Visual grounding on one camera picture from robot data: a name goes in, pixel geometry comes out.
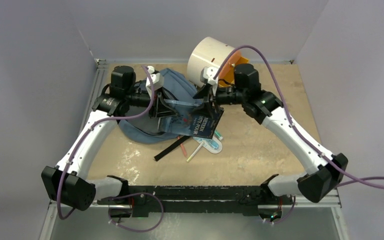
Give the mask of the blue backpack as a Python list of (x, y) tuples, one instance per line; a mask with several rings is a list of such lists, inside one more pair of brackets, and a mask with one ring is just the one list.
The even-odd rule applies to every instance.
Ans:
[(164, 68), (159, 71), (160, 78), (164, 80), (163, 86), (156, 91), (156, 100), (150, 113), (141, 117), (120, 120), (118, 126), (120, 130), (130, 140), (141, 144), (156, 144), (167, 140), (176, 139), (169, 147), (154, 156), (158, 162), (170, 152), (180, 147), (186, 156), (186, 150), (183, 143), (190, 139), (184, 134), (166, 132), (159, 129), (159, 120), (167, 120), (175, 117), (180, 111), (169, 105), (169, 100), (179, 101), (181, 103), (198, 103), (193, 99), (197, 89), (190, 83), (186, 77), (173, 69)]

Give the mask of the dark blue book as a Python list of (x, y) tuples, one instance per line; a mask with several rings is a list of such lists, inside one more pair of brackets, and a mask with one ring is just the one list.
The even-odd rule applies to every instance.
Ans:
[(158, 130), (164, 133), (211, 139), (224, 113), (222, 107), (204, 109), (198, 103), (166, 100), (176, 114), (161, 117)]

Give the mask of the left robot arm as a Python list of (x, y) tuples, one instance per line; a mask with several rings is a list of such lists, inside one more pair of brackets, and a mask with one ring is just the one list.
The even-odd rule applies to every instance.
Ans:
[[(126, 65), (111, 72), (111, 82), (104, 86), (94, 101), (88, 119), (72, 147), (54, 166), (46, 166), (41, 178), (49, 198), (56, 202), (60, 219), (72, 211), (87, 210), (94, 201), (110, 198), (118, 205), (129, 199), (127, 181), (108, 175), (87, 181), (92, 163), (108, 135), (121, 120), (147, 115), (157, 100), (157, 91), (164, 80), (153, 66), (142, 66), (146, 74), (145, 90), (135, 89), (135, 70)], [(62, 205), (72, 211), (64, 214)]]

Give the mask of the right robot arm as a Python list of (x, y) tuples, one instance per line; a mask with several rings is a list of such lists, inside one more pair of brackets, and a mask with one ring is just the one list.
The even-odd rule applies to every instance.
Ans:
[(261, 87), (259, 72), (252, 64), (234, 67), (234, 84), (217, 87), (218, 68), (205, 66), (198, 73), (201, 89), (194, 98), (202, 99), (199, 112), (214, 117), (222, 105), (241, 105), (244, 112), (277, 136), (295, 155), (304, 168), (296, 175), (274, 174), (262, 183), (260, 196), (268, 204), (283, 195), (302, 195), (312, 203), (320, 202), (343, 180), (349, 163), (342, 154), (334, 154), (309, 135), (286, 113), (284, 103)]

